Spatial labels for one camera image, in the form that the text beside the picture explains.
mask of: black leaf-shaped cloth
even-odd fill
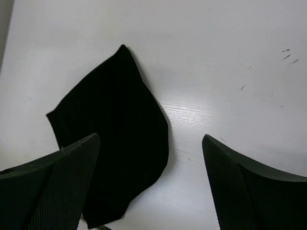
[[[161,176],[168,126],[130,51],[90,72],[47,114],[58,145],[98,133],[101,147],[83,217],[89,228],[120,219],[129,203]]]
[[[264,165],[209,135],[202,147],[221,230],[306,229],[306,177]]]

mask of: white wood grain surface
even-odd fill
[[[306,9],[305,0],[16,0],[0,76],[0,170],[56,151],[45,114],[126,44],[170,120],[171,156],[108,226],[219,229],[204,134],[307,176]]]

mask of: black plastic part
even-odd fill
[[[122,45],[47,114],[58,145],[98,133],[101,148],[83,210],[88,228],[120,219],[129,203],[161,176],[168,125]]]
[[[221,230],[306,228],[306,177],[264,165],[209,135],[202,147]]]
[[[92,134],[0,172],[0,229],[76,230],[99,146]]]

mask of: dark mark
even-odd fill
[[[285,60],[286,58],[290,57],[291,54],[289,54],[288,56],[286,56],[285,58],[283,58],[283,60]]]
[[[294,63],[296,63],[296,62],[298,62],[298,59],[295,60],[294,62],[291,62],[289,65],[294,64]]]
[[[222,141],[226,143],[226,141],[221,136],[220,136],[220,139],[222,139]]]

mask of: black velvet cloth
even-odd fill
[[[306,229],[306,177],[264,165],[209,135],[202,146],[221,230]]]
[[[129,203],[161,176],[168,126],[130,51],[90,72],[47,114],[59,147],[98,133],[101,148],[85,202],[89,228],[120,219]]]
[[[99,136],[0,172],[1,230],[77,230]]]

